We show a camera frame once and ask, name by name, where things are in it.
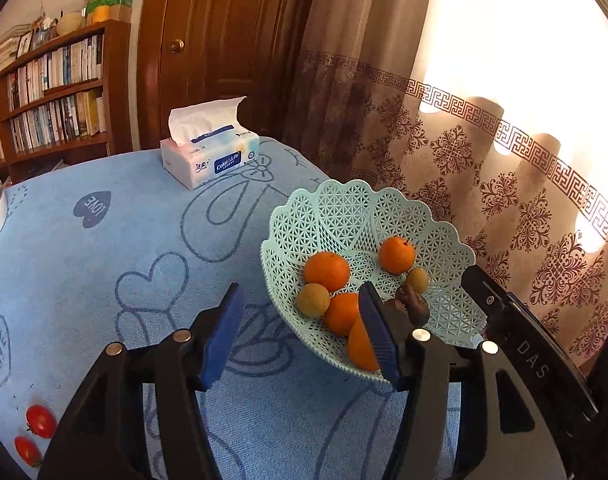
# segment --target cherry tomato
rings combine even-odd
[[[33,404],[26,410],[28,430],[41,438],[53,438],[57,421],[55,416],[47,408],[39,404]]]
[[[15,437],[15,449],[21,459],[30,467],[39,467],[41,465],[41,452],[32,440],[25,436]]]

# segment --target yellow-green fruit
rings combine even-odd
[[[331,295],[317,283],[308,283],[299,291],[295,306],[306,317],[322,317],[331,304]]]
[[[413,287],[418,294],[423,294],[428,290],[428,274],[425,270],[415,267],[406,275],[405,284]]]

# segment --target door panel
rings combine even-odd
[[[239,107],[240,122],[279,138],[311,1],[167,0],[160,138],[169,136],[171,109],[242,95],[248,98]],[[173,40],[183,40],[183,50],[171,52]],[[142,147],[154,146],[142,139]]]

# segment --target scalloped basket rim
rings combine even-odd
[[[448,222],[448,221],[436,221],[433,219],[433,213],[431,212],[431,209],[428,207],[428,204],[426,204],[426,202],[423,202],[421,200],[410,200],[408,198],[406,198],[404,196],[404,194],[399,190],[396,189],[394,187],[384,187],[382,189],[380,189],[379,191],[375,191],[372,189],[372,187],[370,187],[370,184],[368,182],[366,182],[365,180],[356,178],[353,180],[350,180],[348,182],[341,183],[338,180],[335,179],[327,179],[324,180],[323,182],[321,182],[318,186],[317,189],[315,191],[309,191],[306,188],[300,187],[295,189],[289,196],[289,198],[286,200],[286,203],[284,203],[283,205],[278,205],[275,209],[273,209],[273,212],[271,213],[271,217],[269,219],[269,237],[267,239],[265,239],[264,241],[261,242],[260,245],[260,259],[261,259],[261,270],[264,274],[264,280],[266,281],[267,278],[267,274],[269,273],[268,269],[267,269],[267,263],[266,263],[266,249],[270,248],[269,244],[274,243],[274,249],[277,248],[277,242],[276,239],[274,237],[274,225],[275,225],[275,221],[278,215],[280,215],[280,213],[286,212],[290,209],[290,207],[293,204],[293,200],[295,200],[296,197],[302,195],[302,196],[306,196],[308,198],[310,197],[317,197],[319,198],[319,195],[321,193],[321,191],[323,191],[326,187],[328,187],[328,185],[331,186],[335,186],[335,187],[340,187],[342,190],[346,191],[347,189],[349,189],[350,187],[354,187],[356,185],[359,186],[364,186],[365,189],[372,195],[377,197],[377,199],[379,199],[381,196],[385,195],[385,194],[393,194],[396,195],[398,197],[398,199],[402,200],[402,203],[404,203],[405,206],[409,205],[409,204],[419,204],[422,206],[423,209],[425,209],[425,211],[427,212],[428,218],[427,220],[430,220],[434,225],[439,226],[439,225],[443,225],[443,226],[448,226],[449,230],[452,230],[452,233],[454,234],[454,239],[456,240],[455,243],[459,244],[462,249],[464,251],[466,251],[466,253],[468,253],[468,256],[471,257],[472,263],[471,265],[474,265],[476,262],[476,256],[474,251],[472,250],[471,247],[469,247],[468,245],[466,245],[465,243],[463,243],[460,240],[460,234],[458,233],[457,228],[455,227],[455,225],[453,225],[452,223]],[[383,383],[387,383],[388,381],[385,380],[385,378],[382,377],[382,374],[377,371],[377,372],[366,372],[364,370],[361,370],[357,367],[351,367],[346,365],[345,363],[342,363],[338,360],[335,360],[334,358],[328,356],[327,354],[325,354],[324,352],[320,352],[319,349],[315,346],[314,342],[309,341],[308,337],[306,337],[305,334],[302,334],[302,330],[301,327],[299,327],[298,325],[294,324],[292,322],[292,320],[290,319],[290,316],[287,316],[283,311],[282,311],[282,307],[280,307],[280,303],[281,300],[280,298],[277,298],[275,296],[275,294],[273,293],[273,288],[271,286],[267,286],[268,289],[268,293],[269,296],[271,298],[271,301],[273,302],[273,305],[275,306],[275,309],[277,310],[277,312],[279,313],[279,316],[284,320],[284,322],[288,325],[288,327],[295,333],[295,335],[297,336],[297,338],[310,350],[312,351],[316,356],[318,356],[319,358],[323,359],[325,362],[327,362],[328,364],[336,367],[336,368],[340,368],[341,370],[344,370],[352,375],[355,375],[357,377],[363,378],[363,379],[367,379],[367,380],[371,380],[371,381],[378,381],[378,382],[383,382]],[[470,338],[457,338],[456,336],[449,336],[449,339],[452,341],[461,341],[462,343],[468,342],[468,339]]]

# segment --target tissue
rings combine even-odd
[[[244,97],[175,108],[171,138],[160,143],[164,168],[188,189],[255,160],[260,138],[237,121]]]

